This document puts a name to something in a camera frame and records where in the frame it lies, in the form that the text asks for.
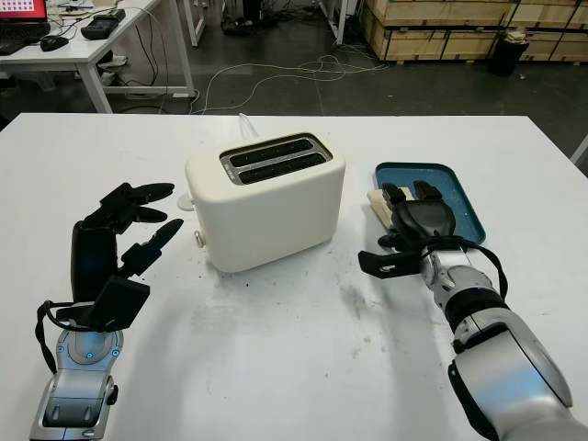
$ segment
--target keyboard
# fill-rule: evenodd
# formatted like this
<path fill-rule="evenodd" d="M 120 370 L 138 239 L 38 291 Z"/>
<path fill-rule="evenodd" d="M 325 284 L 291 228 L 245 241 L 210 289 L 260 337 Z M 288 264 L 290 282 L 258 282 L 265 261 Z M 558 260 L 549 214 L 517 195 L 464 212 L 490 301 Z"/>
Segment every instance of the keyboard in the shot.
<path fill-rule="evenodd" d="M 43 23 L 2 23 L 0 26 L 0 55 L 10 55 L 36 43 L 49 34 L 51 26 Z"/>

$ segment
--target black trash bin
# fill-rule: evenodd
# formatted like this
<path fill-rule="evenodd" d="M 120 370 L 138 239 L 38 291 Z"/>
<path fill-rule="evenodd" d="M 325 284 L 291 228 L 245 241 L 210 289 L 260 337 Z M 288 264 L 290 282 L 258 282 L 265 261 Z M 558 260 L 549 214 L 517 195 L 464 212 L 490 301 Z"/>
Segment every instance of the black trash bin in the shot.
<path fill-rule="evenodd" d="M 511 42 L 505 36 L 501 36 L 496 42 L 494 56 L 490 61 L 490 72 L 496 75 L 508 76 L 515 69 L 523 52 L 529 47 L 529 42 Z"/>

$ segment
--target blue tray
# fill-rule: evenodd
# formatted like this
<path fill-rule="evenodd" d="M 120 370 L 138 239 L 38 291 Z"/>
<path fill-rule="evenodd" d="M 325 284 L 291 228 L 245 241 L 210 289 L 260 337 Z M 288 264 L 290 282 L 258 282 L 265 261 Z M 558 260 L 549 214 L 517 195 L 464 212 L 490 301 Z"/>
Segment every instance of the blue tray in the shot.
<path fill-rule="evenodd" d="M 441 192 L 443 200 L 456 216 L 455 234 L 477 244 L 484 242 L 486 232 L 458 177 L 449 167 L 429 163 L 382 163 L 376 167 L 379 188 L 384 182 L 390 182 L 397 187 L 410 188 L 415 195 L 413 182 L 419 180 L 428 182 Z"/>

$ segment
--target white toaster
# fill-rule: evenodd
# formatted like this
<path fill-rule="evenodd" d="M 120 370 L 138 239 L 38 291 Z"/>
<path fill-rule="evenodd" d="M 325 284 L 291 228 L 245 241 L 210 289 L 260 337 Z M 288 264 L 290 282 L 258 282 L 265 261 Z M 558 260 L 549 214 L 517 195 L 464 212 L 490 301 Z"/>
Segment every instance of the white toaster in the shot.
<path fill-rule="evenodd" d="M 202 243 L 220 271 L 259 266 L 329 240 L 345 160 L 316 136 L 250 140 L 186 163 Z"/>

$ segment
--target electronic device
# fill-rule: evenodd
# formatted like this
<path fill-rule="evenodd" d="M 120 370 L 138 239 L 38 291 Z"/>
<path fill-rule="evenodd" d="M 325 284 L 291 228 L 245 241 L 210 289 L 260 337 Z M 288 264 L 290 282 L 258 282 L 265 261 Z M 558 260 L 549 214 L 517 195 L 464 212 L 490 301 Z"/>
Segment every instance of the electronic device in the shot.
<path fill-rule="evenodd" d="M 243 271 L 329 240 L 344 174 L 310 133 L 194 154 L 186 176 L 210 262 Z"/>
<path fill-rule="evenodd" d="M 0 55 L 9 55 L 47 35 L 45 0 L 0 1 Z"/>
<path fill-rule="evenodd" d="M 122 352 L 122 330 L 129 328 L 150 294 L 139 276 L 162 255 L 179 228 L 175 219 L 149 242 L 135 243 L 120 258 L 116 235 L 134 222 L 161 222 L 167 215 L 142 205 L 169 196 L 173 184 L 133 188 L 124 183 L 100 201 L 100 208 L 78 221 L 72 234 L 73 302 L 43 302 L 37 310 L 35 336 L 53 376 L 40 400 L 29 439 L 97 440 L 104 436 L 110 406 L 119 387 L 110 370 Z M 53 315 L 52 309 L 58 309 Z M 43 319 L 63 329 L 57 363 L 45 342 Z"/>
<path fill-rule="evenodd" d="M 124 17 L 124 9 L 113 9 L 107 14 L 95 16 L 88 26 L 81 28 L 82 35 L 89 40 L 105 40 Z"/>
<path fill-rule="evenodd" d="M 47 35 L 40 39 L 40 49 L 43 52 L 55 51 L 62 46 L 65 46 L 70 41 L 65 37 L 59 37 L 57 35 Z"/>
<path fill-rule="evenodd" d="M 492 441 L 581 441 L 588 427 L 571 415 L 563 374 L 521 317 L 505 303 L 508 283 L 498 257 L 454 235 L 456 218 L 436 187 L 414 182 L 417 200 L 382 186 L 393 231 L 378 242 L 388 255 L 362 251 L 361 269 L 378 278 L 420 274 L 454 333 L 449 381 L 471 426 Z M 466 252 L 484 254 L 499 289 Z"/>

